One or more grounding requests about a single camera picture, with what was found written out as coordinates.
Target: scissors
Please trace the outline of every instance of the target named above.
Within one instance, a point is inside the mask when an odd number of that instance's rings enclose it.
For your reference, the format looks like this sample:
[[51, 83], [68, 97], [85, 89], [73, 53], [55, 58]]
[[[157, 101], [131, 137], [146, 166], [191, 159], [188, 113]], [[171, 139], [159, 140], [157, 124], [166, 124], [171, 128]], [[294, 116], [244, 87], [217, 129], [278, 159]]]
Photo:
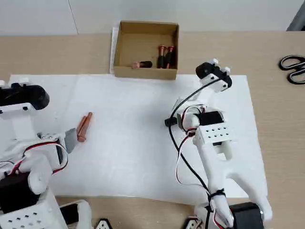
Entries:
[[[284, 62], [287, 60], [297, 60], [297, 61], [299, 61], [299, 63], [294, 63], [291, 65], [284, 65]], [[290, 83], [305, 84], [305, 80], [298, 81], [298, 80], [294, 79], [295, 76], [305, 73], [305, 56], [299, 56], [299, 55], [286, 56], [280, 60], [280, 62], [278, 63], [278, 66], [283, 71], [288, 71], [288, 70], [292, 70], [292, 69], [295, 70], [294, 72], [290, 73], [287, 76], [287, 80]]]

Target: cardboard box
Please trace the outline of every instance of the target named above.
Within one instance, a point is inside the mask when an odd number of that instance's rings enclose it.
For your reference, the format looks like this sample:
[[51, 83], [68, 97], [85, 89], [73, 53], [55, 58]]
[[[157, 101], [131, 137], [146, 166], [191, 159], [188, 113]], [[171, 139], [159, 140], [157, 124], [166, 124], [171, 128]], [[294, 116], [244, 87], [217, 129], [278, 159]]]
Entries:
[[[117, 77], [175, 80], [178, 70], [179, 25], [175, 23], [121, 21], [114, 57]], [[158, 69], [159, 46], [175, 46], [170, 69]], [[152, 68], [132, 69], [134, 61], [151, 61]]]

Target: wooden table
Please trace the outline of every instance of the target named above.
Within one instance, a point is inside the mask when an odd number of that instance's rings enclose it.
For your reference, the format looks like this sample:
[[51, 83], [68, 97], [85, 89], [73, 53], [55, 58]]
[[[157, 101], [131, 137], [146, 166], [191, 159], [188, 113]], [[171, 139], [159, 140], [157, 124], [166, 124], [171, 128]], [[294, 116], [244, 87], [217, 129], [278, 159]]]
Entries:
[[[305, 85], [292, 85], [277, 67], [288, 54], [305, 55], [304, 32], [181, 33], [179, 73], [194, 73], [213, 57], [246, 74], [262, 148], [273, 228], [304, 222]], [[109, 70], [110, 34], [0, 37], [0, 78], [10, 74], [102, 74]], [[59, 202], [71, 201], [59, 198]], [[93, 221], [115, 229], [180, 228], [193, 207], [140, 198], [90, 198]]]

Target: white robotic arm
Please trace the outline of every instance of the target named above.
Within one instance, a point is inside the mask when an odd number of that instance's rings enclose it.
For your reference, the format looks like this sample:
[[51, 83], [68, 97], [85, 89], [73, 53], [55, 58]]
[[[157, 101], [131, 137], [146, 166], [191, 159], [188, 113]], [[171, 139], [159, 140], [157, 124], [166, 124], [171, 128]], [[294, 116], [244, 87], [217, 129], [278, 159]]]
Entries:
[[[271, 220], [272, 210], [267, 193], [261, 188], [260, 180], [251, 175], [252, 171], [245, 164], [242, 152], [237, 150], [234, 132], [225, 117], [225, 112], [217, 110], [210, 103], [215, 93], [231, 87], [230, 69], [220, 69], [218, 61], [214, 59], [198, 66], [196, 73], [202, 87], [186, 99], [179, 98], [171, 117], [165, 121], [172, 139], [171, 126], [174, 124], [178, 124], [186, 135], [193, 137], [193, 143], [198, 149], [208, 178], [209, 206], [221, 222], [216, 223], [219, 228], [237, 228], [234, 222], [237, 221], [236, 216], [230, 209], [224, 193], [224, 182], [227, 178], [233, 179], [258, 205], [262, 221]], [[221, 147], [226, 157], [225, 161], [217, 156], [215, 146]], [[197, 208], [196, 212], [197, 217], [204, 220], [203, 211]]]
[[37, 134], [35, 112], [45, 108], [49, 95], [28, 80], [8, 86], [0, 82], [0, 118], [11, 121], [16, 139], [0, 155], [0, 228], [92, 229], [91, 209], [80, 200], [59, 208], [48, 187], [52, 174], [63, 170], [77, 136]]

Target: white wire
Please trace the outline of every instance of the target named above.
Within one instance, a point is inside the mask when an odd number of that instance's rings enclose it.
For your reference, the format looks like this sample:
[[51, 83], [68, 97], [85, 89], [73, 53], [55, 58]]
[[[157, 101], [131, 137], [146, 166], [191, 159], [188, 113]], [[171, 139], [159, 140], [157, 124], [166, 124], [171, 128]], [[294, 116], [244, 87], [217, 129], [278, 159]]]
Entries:
[[67, 161], [68, 161], [68, 152], [67, 152], [66, 148], [63, 147], [61, 144], [58, 144], [58, 143], [54, 142], [54, 143], [48, 143], [48, 144], [41, 145], [41, 146], [34, 146], [34, 147], [31, 148], [31, 149], [38, 148], [38, 147], [42, 147], [42, 146], [47, 146], [47, 145], [55, 145], [55, 146], [58, 146], [58, 147], [60, 147], [60, 148], [64, 151], [64, 154], [63, 154], [63, 155], [65, 155], [65, 156], [64, 156], [63, 159], [62, 159], [62, 162], [61, 162], [61, 164], [60, 164], [60, 167], [59, 167], [59, 168], [56, 168], [55, 170], [58, 170], [58, 169], [63, 168], [63, 167], [67, 164]]
[[200, 188], [203, 188], [206, 192], [208, 192], [208, 190], [206, 190], [202, 185], [199, 185], [199, 184], [184, 184], [182, 183], [180, 180], [179, 180], [179, 176], [178, 176], [178, 165], [179, 165], [179, 161], [180, 161], [180, 158], [181, 158], [181, 154], [182, 154], [182, 147], [180, 148], [179, 152], [178, 152], [178, 158], [177, 158], [177, 161], [176, 161], [176, 168], [175, 168], [175, 174], [176, 174], [176, 181], [181, 184], [181, 185], [185, 185], [185, 186], [197, 186], [197, 187], [200, 187]]
[[218, 227], [219, 229], [222, 229], [222, 228], [220, 228], [218, 225], [217, 225], [217, 223], [218, 224], [220, 224], [221, 225], [221, 223], [219, 223], [219, 222], [215, 222], [215, 216], [216, 216], [216, 210], [214, 211], [214, 213], [213, 213], [213, 223], [215, 224], [215, 226], [216, 227]]
[[64, 155], [65, 155], [65, 157], [63, 157], [63, 159], [62, 159], [61, 167], [56, 169], [56, 170], [58, 170], [58, 169], [63, 168], [68, 163], [68, 152], [67, 152], [66, 148], [63, 147], [61, 144], [55, 143], [54, 145], [59, 146], [64, 151]]

